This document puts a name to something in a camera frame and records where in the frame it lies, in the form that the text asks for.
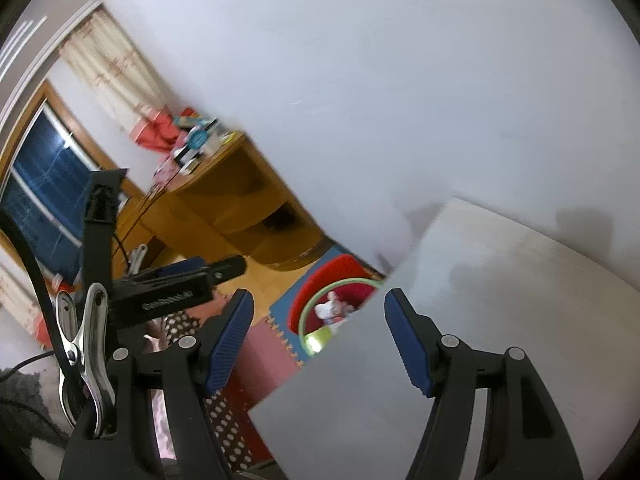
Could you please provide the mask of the crumpled trash in bucket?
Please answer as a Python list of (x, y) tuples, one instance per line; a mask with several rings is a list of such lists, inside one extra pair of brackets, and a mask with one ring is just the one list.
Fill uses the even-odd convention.
[(344, 322), (356, 308), (343, 301), (336, 292), (328, 292), (326, 301), (314, 306), (314, 314), (324, 325), (334, 325)]

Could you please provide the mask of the green rimmed red trash bucket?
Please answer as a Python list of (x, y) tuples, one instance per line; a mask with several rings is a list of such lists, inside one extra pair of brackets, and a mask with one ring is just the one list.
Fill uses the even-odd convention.
[[(356, 296), (354, 301), (342, 299), (337, 291), (354, 286), (364, 288), (362, 297)], [(320, 353), (333, 338), (338, 329), (348, 321), (367, 298), (381, 287), (380, 281), (372, 278), (344, 278), (322, 287), (312, 296), (298, 320), (298, 339), (307, 356)], [(308, 330), (307, 318), (313, 314), (320, 321), (320, 327)]]

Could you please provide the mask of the pink foam floor mat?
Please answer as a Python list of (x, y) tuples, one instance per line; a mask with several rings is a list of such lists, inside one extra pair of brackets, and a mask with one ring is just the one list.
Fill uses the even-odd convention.
[(250, 406), (262, 402), (303, 367), (304, 362), (271, 316), (248, 331), (235, 364), (235, 375)]

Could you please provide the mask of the metal clip on right gripper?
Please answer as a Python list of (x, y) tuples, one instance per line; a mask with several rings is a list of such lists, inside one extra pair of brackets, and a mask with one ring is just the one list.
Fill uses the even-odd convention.
[(93, 283), (86, 292), (82, 319), (78, 321), (76, 304), (69, 292), (59, 292), (55, 298), (55, 318), (63, 346), (63, 364), (78, 373), (77, 389), (60, 370), (58, 397), (63, 413), (75, 426), (81, 408), (77, 404), (88, 394), (93, 406), (93, 428), (90, 436), (99, 438), (110, 426), (115, 408), (114, 388), (108, 378), (105, 357), (108, 300), (105, 287)]

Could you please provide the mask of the wooden desk with shelves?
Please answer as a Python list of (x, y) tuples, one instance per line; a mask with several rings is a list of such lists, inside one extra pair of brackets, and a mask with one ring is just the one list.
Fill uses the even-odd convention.
[(190, 174), (176, 174), (158, 191), (130, 200), (118, 219), (117, 240), (128, 252), (157, 242), (184, 258), (216, 262), (241, 255), (276, 271), (302, 268), (331, 246), (239, 131)]

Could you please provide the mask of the polka dot brown cloth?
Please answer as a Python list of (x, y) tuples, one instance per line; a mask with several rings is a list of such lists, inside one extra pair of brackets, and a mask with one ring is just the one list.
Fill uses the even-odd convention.
[(224, 388), (206, 393), (203, 406), (228, 467), (235, 478), (240, 478), (260, 462), (264, 451), (248, 418), (246, 395), (235, 373)]

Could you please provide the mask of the red plastic basin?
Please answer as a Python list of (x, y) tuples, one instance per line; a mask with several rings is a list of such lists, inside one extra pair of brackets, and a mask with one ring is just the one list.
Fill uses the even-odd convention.
[(307, 302), (316, 292), (320, 292), (329, 285), (332, 286), (332, 292), (337, 294), (339, 300), (346, 301), (355, 309), (359, 309), (375, 292), (375, 287), (360, 282), (336, 286), (337, 282), (348, 278), (378, 281), (352, 255), (340, 255), (323, 263), (317, 270), (311, 272), (309, 278), (304, 279), (302, 288), (296, 292), (288, 311), (288, 329), (295, 335), (298, 334), (298, 323)]

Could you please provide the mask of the clutter pile on desk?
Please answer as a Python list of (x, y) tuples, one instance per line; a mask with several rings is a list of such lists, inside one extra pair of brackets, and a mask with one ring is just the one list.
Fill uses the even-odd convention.
[(130, 133), (134, 143), (160, 154), (160, 164), (152, 175), (152, 185), (169, 182), (180, 171), (186, 172), (191, 160), (214, 156), (240, 135), (227, 129), (218, 118), (210, 118), (186, 108), (172, 116), (167, 108), (151, 108), (143, 114)]

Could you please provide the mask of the beige patterned curtain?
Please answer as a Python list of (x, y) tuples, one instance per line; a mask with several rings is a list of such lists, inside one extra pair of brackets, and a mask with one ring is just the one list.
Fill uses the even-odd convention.
[(58, 55), (126, 132), (168, 112), (149, 65), (103, 8), (68, 34)]

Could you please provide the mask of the dark window with wooden frame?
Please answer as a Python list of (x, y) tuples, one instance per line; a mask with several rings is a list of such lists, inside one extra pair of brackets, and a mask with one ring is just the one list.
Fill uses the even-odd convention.
[(78, 279), (90, 174), (115, 167), (43, 81), (1, 154), (1, 209), (17, 223), (49, 280)]

